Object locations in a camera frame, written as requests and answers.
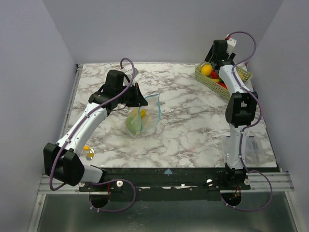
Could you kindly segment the beige pear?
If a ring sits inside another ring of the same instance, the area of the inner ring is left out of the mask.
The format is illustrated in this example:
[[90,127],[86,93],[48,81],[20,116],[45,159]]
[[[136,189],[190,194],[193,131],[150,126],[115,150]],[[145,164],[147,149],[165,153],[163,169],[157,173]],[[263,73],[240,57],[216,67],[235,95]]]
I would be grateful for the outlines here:
[[239,76],[240,76],[241,80],[244,82],[245,81],[245,76],[242,73],[239,73]]

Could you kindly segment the yellow red mango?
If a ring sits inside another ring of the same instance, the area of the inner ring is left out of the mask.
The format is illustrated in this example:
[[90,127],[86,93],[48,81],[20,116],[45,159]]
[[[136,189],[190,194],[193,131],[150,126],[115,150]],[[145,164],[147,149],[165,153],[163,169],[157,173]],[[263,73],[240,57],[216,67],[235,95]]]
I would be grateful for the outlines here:
[[143,109],[143,110],[140,111],[140,117],[144,118],[145,116],[146,116],[146,110]]

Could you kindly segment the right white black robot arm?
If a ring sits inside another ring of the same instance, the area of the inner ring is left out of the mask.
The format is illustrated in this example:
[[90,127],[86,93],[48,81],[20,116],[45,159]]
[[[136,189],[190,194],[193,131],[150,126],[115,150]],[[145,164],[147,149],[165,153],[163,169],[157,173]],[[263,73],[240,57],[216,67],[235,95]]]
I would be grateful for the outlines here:
[[205,58],[223,80],[230,94],[225,119],[230,126],[230,147],[222,184],[234,189],[246,176],[244,153],[248,128],[255,118],[257,93],[250,91],[237,73],[235,63],[228,54],[227,40],[214,40]]

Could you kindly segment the clear zip top bag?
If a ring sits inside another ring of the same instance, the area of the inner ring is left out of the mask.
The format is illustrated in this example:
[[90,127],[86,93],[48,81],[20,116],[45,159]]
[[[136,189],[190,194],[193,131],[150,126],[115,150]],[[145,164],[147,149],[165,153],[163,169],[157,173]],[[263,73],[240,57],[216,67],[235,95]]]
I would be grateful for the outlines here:
[[154,129],[161,120],[161,93],[155,93],[145,97],[147,106],[133,109],[124,120],[122,130],[124,133],[137,137]]

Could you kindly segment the red apple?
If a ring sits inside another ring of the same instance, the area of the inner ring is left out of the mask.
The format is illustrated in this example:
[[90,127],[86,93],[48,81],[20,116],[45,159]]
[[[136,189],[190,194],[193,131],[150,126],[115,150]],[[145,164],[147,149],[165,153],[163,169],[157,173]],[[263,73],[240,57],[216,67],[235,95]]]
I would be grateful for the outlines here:
[[212,79],[218,79],[219,78],[219,75],[215,72],[215,70],[211,71],[211,78]]

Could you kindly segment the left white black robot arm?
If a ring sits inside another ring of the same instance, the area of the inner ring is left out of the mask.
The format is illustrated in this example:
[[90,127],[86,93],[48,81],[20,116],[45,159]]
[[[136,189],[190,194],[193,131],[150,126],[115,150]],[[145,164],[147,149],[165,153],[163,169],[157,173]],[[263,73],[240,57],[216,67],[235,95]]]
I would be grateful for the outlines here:
[[99,124],[119,104],[126,107],[147,106],[139,85],[134,83],[137,69],[130,71],[110,70],[105,83],[90,95],[88,104],[72,128],[55,144],[47,143],[43,149],[45,174],[70,186],[90,183],[97,191],[104,190],[107,179],[105,171],[84,165],[79,156],[86,142]]

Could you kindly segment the green white cabbage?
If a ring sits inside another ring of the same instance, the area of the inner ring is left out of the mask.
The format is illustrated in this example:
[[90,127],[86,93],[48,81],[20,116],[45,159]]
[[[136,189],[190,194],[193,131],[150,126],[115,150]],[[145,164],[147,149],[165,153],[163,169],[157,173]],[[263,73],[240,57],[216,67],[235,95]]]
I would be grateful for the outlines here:
[[142,128],[142,118],[139,112],[130,114],[125,120],[125,126],[131,134],[139,134]]

